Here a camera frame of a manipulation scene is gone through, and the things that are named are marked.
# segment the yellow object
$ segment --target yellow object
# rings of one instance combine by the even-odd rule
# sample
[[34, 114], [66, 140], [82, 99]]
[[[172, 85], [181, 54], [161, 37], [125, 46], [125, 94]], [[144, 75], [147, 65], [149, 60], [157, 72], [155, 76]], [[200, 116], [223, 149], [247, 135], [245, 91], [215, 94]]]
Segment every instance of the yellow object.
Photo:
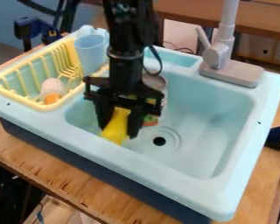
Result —
[[52, 104], [57, 102], [59, 99], [62, 98], [62, 95], [50, 93], [45, 96], [45, 105]]
[[128, 115], [130, 110], [126, 108], [115, 108], [111, 121], [101, 133], [110, 142], [122, 145], [124, 139], [128, 137]]

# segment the faucet base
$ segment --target faucet base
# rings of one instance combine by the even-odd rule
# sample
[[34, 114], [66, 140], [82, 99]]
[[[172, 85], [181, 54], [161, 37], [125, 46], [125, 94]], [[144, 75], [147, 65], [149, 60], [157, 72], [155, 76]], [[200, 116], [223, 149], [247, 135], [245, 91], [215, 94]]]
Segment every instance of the faucet base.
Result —
[[264, 70], [260, 66], [230, 60], [219, 70], [211, 68], [206, 62], [202, 62], [199, 73], [209, 78], [233, 83], [246, 88], [256, 88], [262, 80]]

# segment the wall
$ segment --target wall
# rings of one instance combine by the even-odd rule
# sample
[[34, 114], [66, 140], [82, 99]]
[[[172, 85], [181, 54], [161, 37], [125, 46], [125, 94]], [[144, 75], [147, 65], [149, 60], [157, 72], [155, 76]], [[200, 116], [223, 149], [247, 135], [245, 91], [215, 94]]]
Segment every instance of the wall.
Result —
[[[56, 10], [58, 0], [33, 0], [35, 3], [44, 5], [53, 10]], [[84, 24], [91, 24], [95, 16], [102, 12], [102, 8], [80, 3], [75, 20], [73, 30], [79, 29]], [[42, 14], [38, 11], [30, 9], [16, 0], [0, 0], [0, 42], [7, 45], [23, 48], [21, 40], [16, 39], [13, 34], [13, 21], [22, 17], [38, 17], [47, 22], [52, 23], [53, 17]], [[40, 37], [32, 41], [34, 46], [41, 43]]]

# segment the drain hole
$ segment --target drain hole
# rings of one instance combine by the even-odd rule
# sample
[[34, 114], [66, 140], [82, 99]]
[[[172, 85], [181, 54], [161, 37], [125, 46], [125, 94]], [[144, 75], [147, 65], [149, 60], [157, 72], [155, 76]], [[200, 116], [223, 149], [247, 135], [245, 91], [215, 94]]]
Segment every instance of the drain hole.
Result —
[[153, 143], [156, 145], [156, 146], [163, 146], [166, 144], [166, 139], [164, 139], [163, 137], [161, 136], [158, 136], [156, 137], [155, 139], [153, 139]]

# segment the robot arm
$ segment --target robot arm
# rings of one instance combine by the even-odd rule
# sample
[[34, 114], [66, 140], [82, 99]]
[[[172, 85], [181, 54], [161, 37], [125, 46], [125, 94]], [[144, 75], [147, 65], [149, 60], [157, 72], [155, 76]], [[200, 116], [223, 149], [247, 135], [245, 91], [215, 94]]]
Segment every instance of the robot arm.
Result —
[[[142, 81], [145, 71], [158, 76], [162, 70], [162, 61], [152, 46], [158, 41], [158, 24], [152, 0], [104, 0], [103, 7], [110, 32], [109, 77], [85, 77], [85, 99], [94, 102], [102, 130], [109, 124], [115, 108], [130, 110], [127, 135], [133, 138], [146, 115], [161, 115], [164, 95]], [[145, 47], [160, 62], [157, 73], [152, 74], [144, 67]], [[92, 91], [91, 85], [100, 89]]]

